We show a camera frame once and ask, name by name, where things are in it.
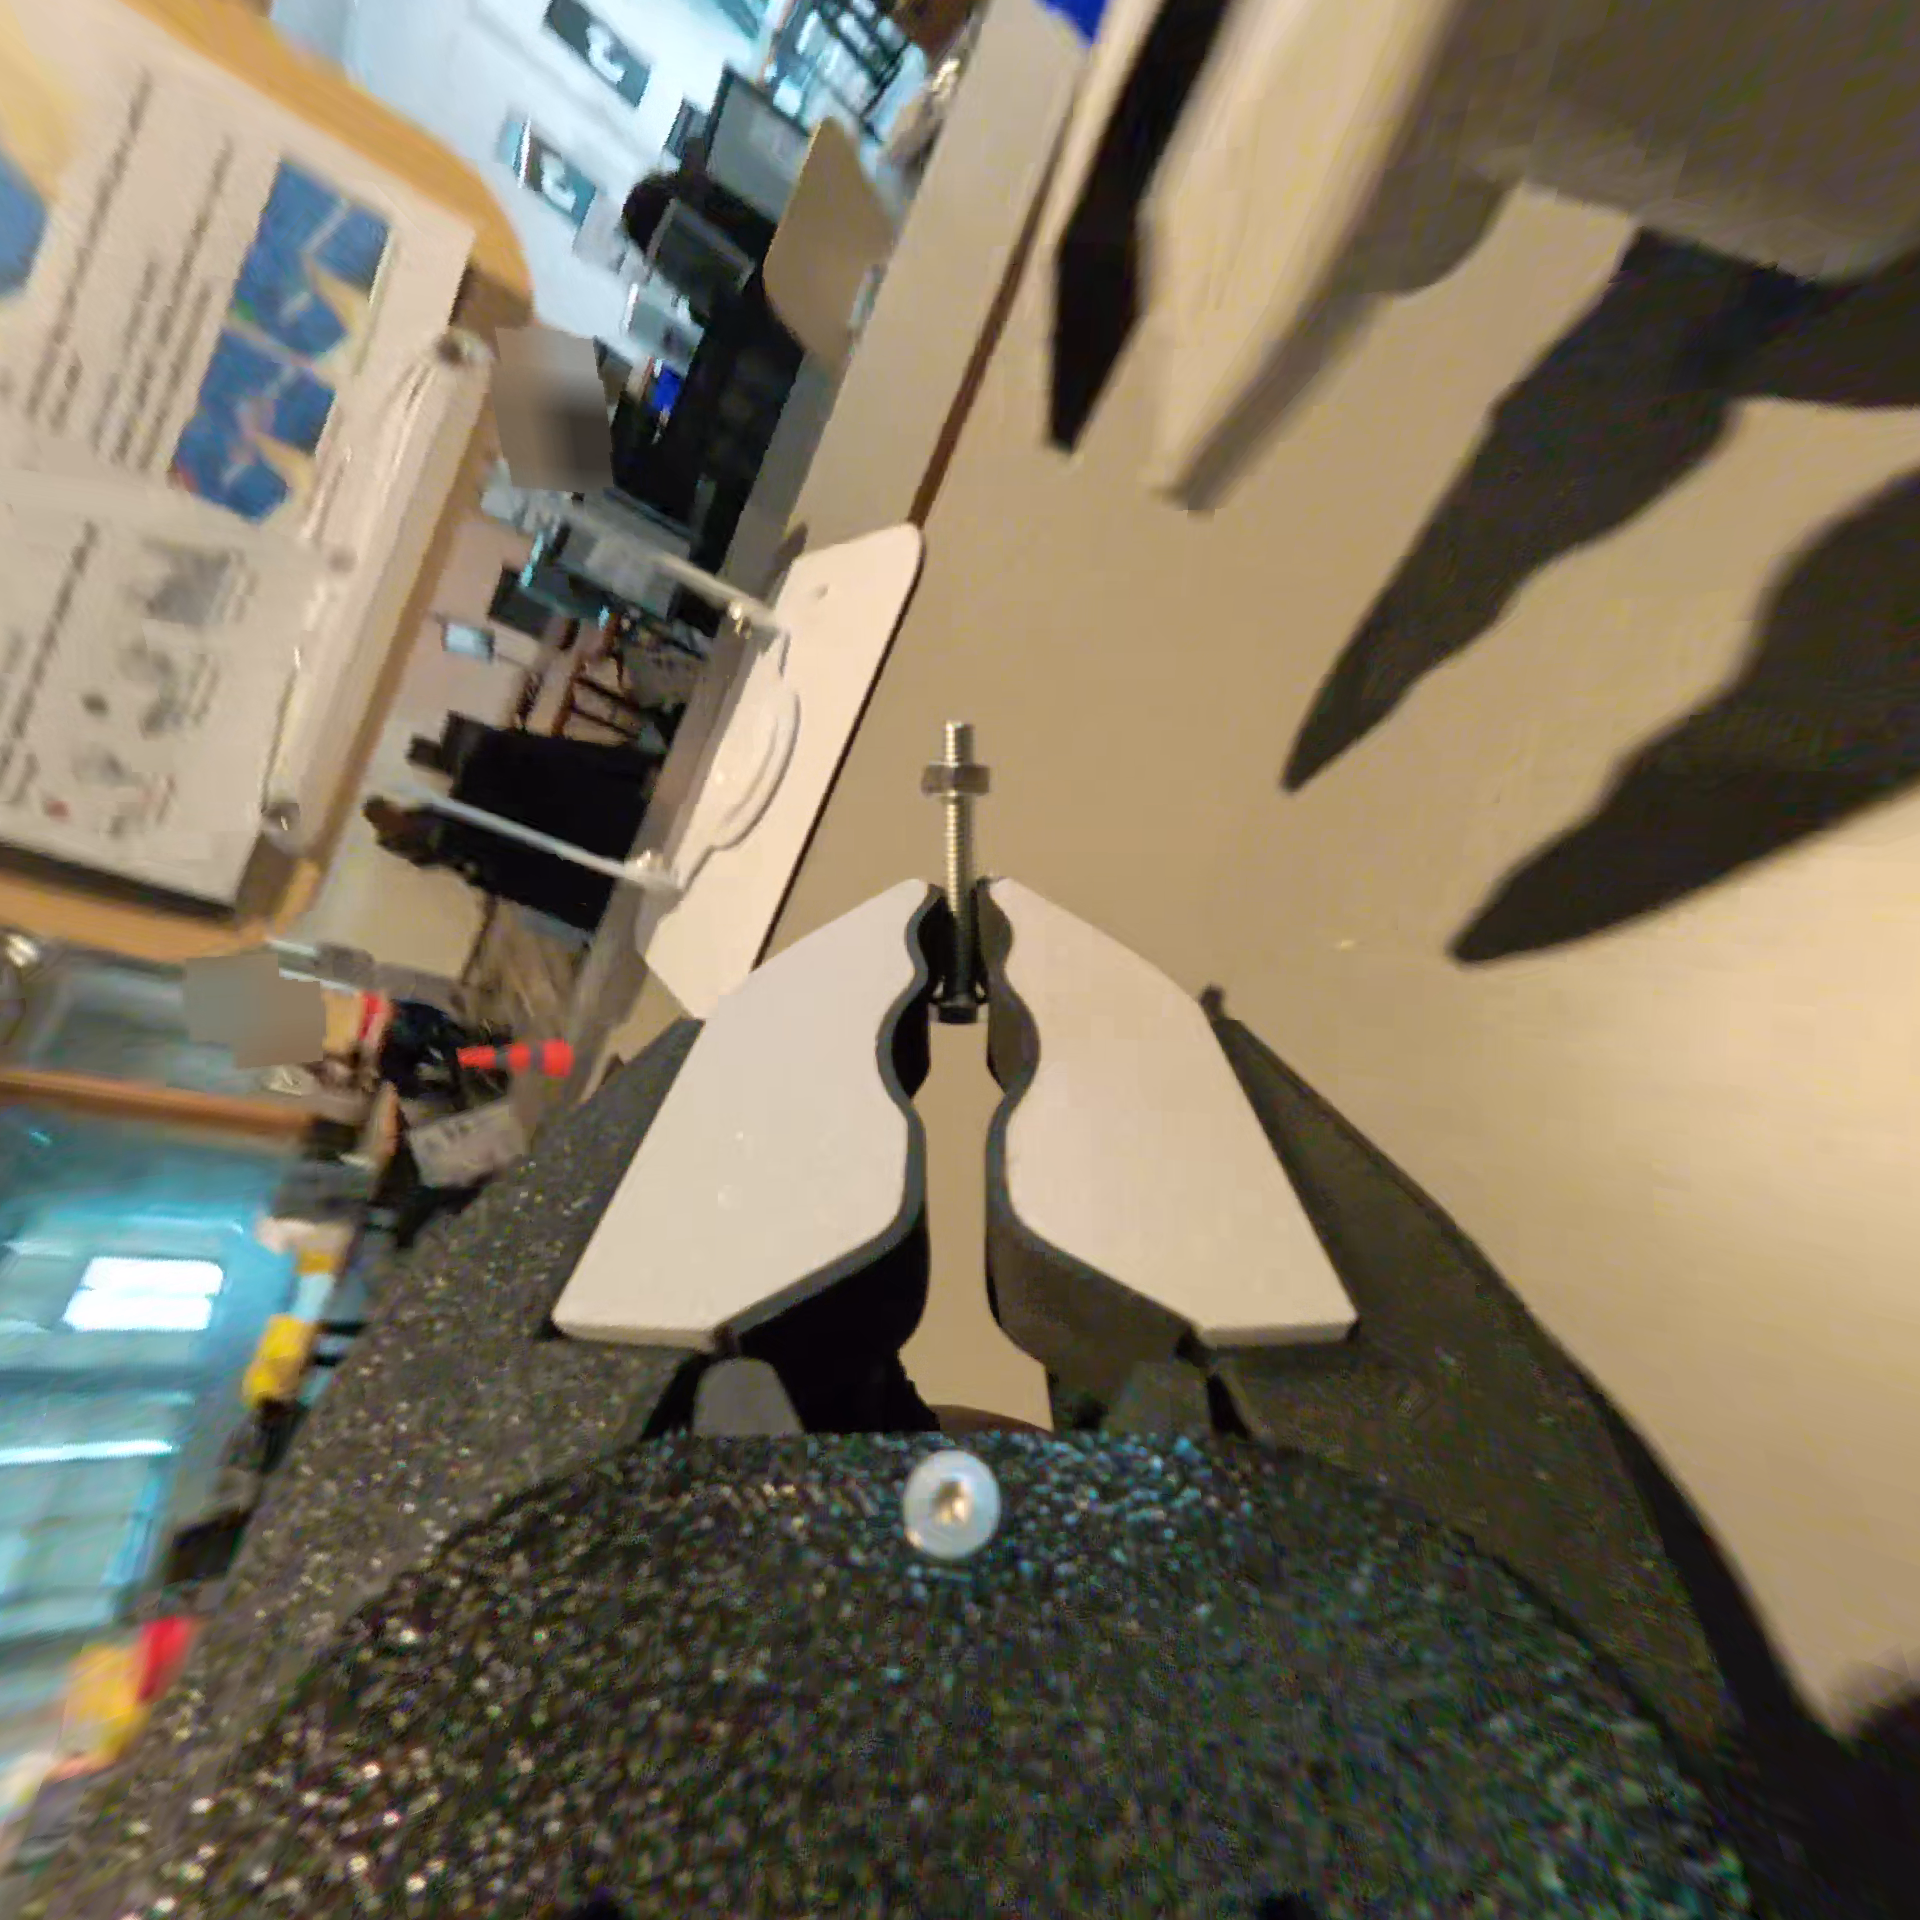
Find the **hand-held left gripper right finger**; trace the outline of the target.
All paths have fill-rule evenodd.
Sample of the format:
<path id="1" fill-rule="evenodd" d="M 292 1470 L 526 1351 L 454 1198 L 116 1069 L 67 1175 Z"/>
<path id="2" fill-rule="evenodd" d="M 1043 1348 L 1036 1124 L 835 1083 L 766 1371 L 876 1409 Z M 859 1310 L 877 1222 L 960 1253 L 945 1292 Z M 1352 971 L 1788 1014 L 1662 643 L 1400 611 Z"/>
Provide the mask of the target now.
<path id="1" fill-rule="evenodd" d="M 981 902 L 984 1261 L 1069 1404 L 1138 1370 L 1347 1341 L 1361 1311 L 1200 999 L 1043 895 Z"/>

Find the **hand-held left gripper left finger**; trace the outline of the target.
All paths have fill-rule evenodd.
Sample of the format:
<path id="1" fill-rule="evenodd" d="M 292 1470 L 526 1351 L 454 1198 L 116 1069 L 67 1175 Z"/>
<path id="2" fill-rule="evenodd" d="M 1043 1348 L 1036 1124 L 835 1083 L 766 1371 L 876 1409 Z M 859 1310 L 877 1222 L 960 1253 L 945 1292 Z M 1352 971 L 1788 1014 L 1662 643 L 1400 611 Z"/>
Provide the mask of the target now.
<path id="1" fill-rule="evenodd" d="M 929 1302 L 934 889 L 906 879 L 722 996 L 552 1311 L 592 1347 L 776 1374 L 806 1433 L 932 1433 L 902 1348 Z"/>

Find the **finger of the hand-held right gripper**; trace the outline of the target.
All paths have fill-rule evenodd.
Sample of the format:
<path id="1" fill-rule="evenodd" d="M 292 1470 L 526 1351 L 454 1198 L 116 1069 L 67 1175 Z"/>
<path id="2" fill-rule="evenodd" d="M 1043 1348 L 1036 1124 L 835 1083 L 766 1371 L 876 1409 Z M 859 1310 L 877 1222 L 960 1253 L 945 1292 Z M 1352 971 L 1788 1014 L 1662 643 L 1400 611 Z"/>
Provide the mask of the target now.
<path id="1" fill-rule="evenodd" d="M 1148 485 L 1209 513 L 1381 302 L 1449 277 L 1507 186 L 1475 165 L 1500 5 L 1230 5 L 1145 199 Z"/>
<path id="2" fill-rule="evenodd" d="M 1075 451 L 1141 321 L 1144 205 L 1193 102 L 1230 2 L 1154 5 L 1097 117 L 1089 170 L 1053 252 L 1048 438 Z"/>

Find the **silver threaded bolt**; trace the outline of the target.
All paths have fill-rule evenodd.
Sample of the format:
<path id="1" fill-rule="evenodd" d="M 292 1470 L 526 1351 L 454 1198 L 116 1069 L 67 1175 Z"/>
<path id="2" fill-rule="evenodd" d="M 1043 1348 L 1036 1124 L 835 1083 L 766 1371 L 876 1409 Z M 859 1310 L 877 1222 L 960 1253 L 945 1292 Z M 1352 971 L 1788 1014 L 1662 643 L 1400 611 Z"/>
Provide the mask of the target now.
<path id="1" fill-rule="evenodd" d="M 976 757 L 972 722 L 945 722 L 945 745 L 934 762 L 984 763 Z M 986 798 L 937 799 L 945 812 L 945 899 L 950 918 L 950 946 L 939 999 L 939 1019 L 946 1025 L 972 1025 L 984 999 L 976 923 L 976 805 Z"/>

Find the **wooden chair back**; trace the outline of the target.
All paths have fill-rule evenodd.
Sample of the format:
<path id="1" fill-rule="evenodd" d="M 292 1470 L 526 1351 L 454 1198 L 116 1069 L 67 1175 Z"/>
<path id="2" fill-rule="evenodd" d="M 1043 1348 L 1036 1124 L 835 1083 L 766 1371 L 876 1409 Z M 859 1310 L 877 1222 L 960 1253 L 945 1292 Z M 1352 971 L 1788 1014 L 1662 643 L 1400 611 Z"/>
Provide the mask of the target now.
<path id="1" fill-rule="evenodd" d="M 846 372 L 893 246 L 892 201 L 876 186 L 853 134 L 826 118 L 809 134 L 762 262 L 762 287 L 806 362 L 832 378 Z"/>

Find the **black crate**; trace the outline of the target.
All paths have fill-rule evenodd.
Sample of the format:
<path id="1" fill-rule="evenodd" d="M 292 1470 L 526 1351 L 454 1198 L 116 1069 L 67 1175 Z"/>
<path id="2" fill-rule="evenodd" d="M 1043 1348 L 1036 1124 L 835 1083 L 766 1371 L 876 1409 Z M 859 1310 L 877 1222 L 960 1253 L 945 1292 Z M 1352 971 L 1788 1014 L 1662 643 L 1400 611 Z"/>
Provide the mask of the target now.
<path id="1" fill-rule="evenodd" d="M 612 487 L 674 521 L 692 565 L 720 569 L 800 369 L 800 342 L 750 279 L 704 327 L 666 413 L 629 394 L 617 399 Z"/>

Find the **white clip bar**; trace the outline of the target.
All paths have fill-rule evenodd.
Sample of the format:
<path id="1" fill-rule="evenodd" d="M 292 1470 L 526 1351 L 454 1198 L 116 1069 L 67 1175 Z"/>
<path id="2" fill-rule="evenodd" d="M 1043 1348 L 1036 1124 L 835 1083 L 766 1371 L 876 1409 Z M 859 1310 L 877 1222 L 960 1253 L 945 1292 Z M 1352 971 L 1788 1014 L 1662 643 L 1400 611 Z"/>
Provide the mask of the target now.
<path id="1" fill-rule="evenodd" d="M 313 857 L 330 837 L 388 660 L 416 630 L 411 597 L 436 575 L 443 524 L 465 515 L 491 369 L 491 347 L 465 327 L 435 337 L 368 402 L 368 435 L 341 451 L 304 521 L 300 551 L 321 571 L 258 809 L 282 855 Z"/>

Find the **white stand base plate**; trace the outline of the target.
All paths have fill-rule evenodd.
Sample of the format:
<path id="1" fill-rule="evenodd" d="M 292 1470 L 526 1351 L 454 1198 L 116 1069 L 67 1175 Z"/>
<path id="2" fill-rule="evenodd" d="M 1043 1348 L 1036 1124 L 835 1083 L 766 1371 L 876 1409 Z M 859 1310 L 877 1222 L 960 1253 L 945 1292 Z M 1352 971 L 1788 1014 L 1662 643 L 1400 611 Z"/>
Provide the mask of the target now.
<path id="1" fill-rule="evenodd" d="M 635 953 L 707 1017 L 768 951 L 924 566 L 900 521 L 809 549 L 771 604 L 724 630 L 713 678 L 668 757 L 646 852 L 673 895 L 646 895 Z"/>

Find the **black wall sign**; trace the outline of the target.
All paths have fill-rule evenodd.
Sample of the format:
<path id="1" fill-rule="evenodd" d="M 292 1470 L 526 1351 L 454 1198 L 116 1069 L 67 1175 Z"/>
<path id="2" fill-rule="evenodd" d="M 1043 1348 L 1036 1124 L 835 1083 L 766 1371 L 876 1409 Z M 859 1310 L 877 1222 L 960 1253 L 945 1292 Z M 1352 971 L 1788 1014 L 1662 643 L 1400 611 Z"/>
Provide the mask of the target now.
<path id="1" fill-rule="evenodd" d="M 652 63 L 587 2 L 546 2 L 541 27 L 627 110 L 643 105 L 653 76 Z"/>
<path id="2" fill-rule="evenodd" d="M 555 212 L 570 230 L 585 229 L 602 186 L 524 115 L 509 115 L 496 138 L 496 159 L 533 201 Z"/>

